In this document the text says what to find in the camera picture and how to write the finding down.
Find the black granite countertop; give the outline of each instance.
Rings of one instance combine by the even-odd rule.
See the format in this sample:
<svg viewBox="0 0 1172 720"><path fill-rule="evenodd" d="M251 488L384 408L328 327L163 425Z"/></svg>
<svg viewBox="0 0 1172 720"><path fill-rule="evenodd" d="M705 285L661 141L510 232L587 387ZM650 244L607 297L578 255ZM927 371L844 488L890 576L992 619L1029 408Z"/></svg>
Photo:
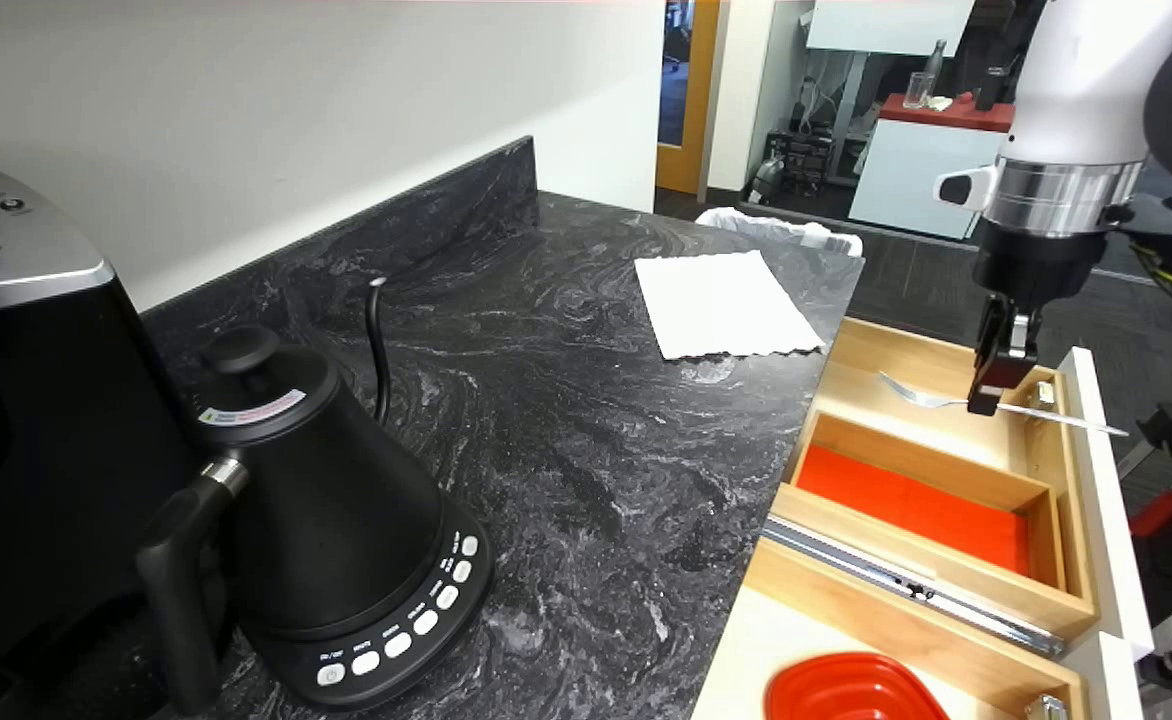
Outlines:
<svg viewBox="0 0 1172 720"><path fill-rule="evenodd" d="M388 272L388 427L488 527L462 644L364 715L693 715L826 358L665 366L635 255L762 247L833 342L861 261L539 196L514 145L149 315L177 377L234 325L320 344L371 396L360 288ZM298 708L237 647L225 715Z"/></svg>

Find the kettle handle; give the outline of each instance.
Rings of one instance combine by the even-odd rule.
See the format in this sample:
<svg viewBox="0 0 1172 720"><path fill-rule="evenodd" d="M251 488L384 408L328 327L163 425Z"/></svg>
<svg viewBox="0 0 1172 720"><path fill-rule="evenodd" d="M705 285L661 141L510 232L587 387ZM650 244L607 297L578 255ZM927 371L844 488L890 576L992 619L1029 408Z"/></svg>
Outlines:
<svg viewBox="0 0 1172 720"><path fill-rule="evenodd" d="M203 603L200 553L243 484L237 453L214 462L187 488L169 497L135 553L135 574L155 625L155 652L177 712L203 715L220 697L220 662Z"/></svg>
<svg viewBox="0 0 1172 720"><path fill-rule="evenodd" d="M388 349L384 349L384 321L381 321L384 285L388 285L388 277L371 277L369 297L360 306L360 325L371 342L371 366L376 366L376 422L384 422L388 406L393 406L393 377L388 377Z"/></svg>

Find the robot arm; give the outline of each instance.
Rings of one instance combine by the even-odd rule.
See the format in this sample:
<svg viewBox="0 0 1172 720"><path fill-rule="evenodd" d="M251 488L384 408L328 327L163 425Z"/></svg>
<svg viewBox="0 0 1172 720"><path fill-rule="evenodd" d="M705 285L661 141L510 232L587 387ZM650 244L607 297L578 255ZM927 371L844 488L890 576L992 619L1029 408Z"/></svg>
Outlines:
<svg viewBox="0 0 1172 720"><path fill-rule="evenodd" d="M1172 0L1047 0L1001 166L940 184L980 209L987 299L969 413L996 413L1029 377L1041 310L1079 291L1108 232L1148 223L1154 209L1131 212L1148 147L1172 170Z"/></svg>

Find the white paper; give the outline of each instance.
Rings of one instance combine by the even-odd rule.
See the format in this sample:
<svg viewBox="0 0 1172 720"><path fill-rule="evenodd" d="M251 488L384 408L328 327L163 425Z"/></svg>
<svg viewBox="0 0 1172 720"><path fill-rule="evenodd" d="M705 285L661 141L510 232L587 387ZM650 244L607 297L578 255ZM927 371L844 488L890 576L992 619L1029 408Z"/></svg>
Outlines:
<svg viewBox="0 0 1172 720"><path fill-rule="evenodd" d="M762 252L635 261L635 285L665 359L826 349Z"/></svg>

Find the kettle control buttons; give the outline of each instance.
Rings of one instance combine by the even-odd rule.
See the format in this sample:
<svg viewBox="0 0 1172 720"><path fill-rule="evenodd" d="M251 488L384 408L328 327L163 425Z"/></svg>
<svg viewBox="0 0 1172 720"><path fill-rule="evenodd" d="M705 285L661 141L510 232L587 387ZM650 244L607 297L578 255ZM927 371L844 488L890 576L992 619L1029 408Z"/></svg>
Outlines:
<svg viewBox="0 0 1172 720"><path fill-rule="evenodd" d="M410 633L395 633L395 635L388 635L384 656L395 662L395 656L403 656L410 647L412 647L412 635L410 635Z"/></svg>
<svg viewBox="0 0 1172 720"><path fill-rule="evenodd" d="M456 576L456 584L464 584L474 576L474 565L462 562L454 576Z"/></svg>
<svg viewBox="0 0 1172 720"><path fill-rule="evenodd" d="M438 610L456 610L456 600L462 600L462 588L456 584L450 584L450 588L438 593Z"/></svg>
<svg viewBox="0 0 1172 720"><path fill-rule="evenodd" d="M352 678L371 678L381 670L381 652L352 656Z"/></svg>
<svg viewBox="0 0 1172 720"><path fill-rule="evenodd" d="M442 619L438 611L426 611L426 616L416 616L412 633L427 635L438 630L438 619Z"/></svg>
<svg viewBox="0 0 1172 720"><path fill-rule="evenodd" d="M317 687L331 687L331 683L345 683L345 665L317 670Z"/></svg>

